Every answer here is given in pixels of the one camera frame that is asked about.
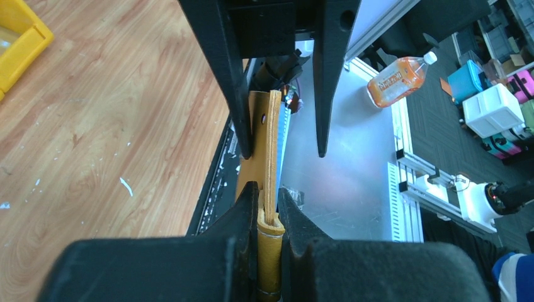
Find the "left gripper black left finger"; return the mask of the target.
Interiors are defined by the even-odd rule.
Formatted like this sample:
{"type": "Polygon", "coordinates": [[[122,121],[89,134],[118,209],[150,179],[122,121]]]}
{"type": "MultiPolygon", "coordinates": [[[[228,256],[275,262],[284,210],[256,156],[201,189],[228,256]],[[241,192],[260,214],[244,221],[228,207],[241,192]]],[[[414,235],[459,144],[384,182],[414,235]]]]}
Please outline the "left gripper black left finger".
{"type": "Polygon", "coordinates": [[[68,245],[39,301],[254,301],[259,189],[247,183],[205,232],[187,237],[101,238],[68,245]]]}

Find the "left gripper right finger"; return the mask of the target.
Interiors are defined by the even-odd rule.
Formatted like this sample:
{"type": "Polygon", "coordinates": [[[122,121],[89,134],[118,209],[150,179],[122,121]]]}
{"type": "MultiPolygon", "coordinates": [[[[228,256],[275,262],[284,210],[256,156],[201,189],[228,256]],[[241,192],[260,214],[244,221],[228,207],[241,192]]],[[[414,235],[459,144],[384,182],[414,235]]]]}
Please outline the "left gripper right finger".
{"type": "Polygon", "coordinates": [[[278,193],[284,301],[489,301],[468,255],[447,243],[336,240],[278,193]]]}

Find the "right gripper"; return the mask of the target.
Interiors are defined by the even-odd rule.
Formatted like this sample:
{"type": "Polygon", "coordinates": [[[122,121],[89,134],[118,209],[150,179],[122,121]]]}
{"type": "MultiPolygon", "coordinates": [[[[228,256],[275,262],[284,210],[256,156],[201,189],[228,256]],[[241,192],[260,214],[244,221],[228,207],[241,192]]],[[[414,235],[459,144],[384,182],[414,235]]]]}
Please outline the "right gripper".
{"type": "Polygon", "coordinates": [[[333,98],[360,2],[179,2],[227,102],[245,159],[253,140],[249,89],[242,59],[288,55],[298,41],[312,40],[315,126],[319,157],[327,153],[333,98]]]}

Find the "yellow leather card holder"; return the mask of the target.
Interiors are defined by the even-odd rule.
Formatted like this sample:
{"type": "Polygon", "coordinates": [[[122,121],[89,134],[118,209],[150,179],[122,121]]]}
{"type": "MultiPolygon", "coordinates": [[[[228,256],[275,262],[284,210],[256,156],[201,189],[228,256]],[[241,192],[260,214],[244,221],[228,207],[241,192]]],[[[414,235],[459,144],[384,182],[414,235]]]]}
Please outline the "yellow leather card holder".
{"type": "Polygon", "coordinates": [[[252,156],[241,160],[237,189],[249,181],[258,184],[257,228],[257,300],[281,298],[281,250],[285,227],[276,211],[278,122],[282,92],[249,93],[252,156]]]}

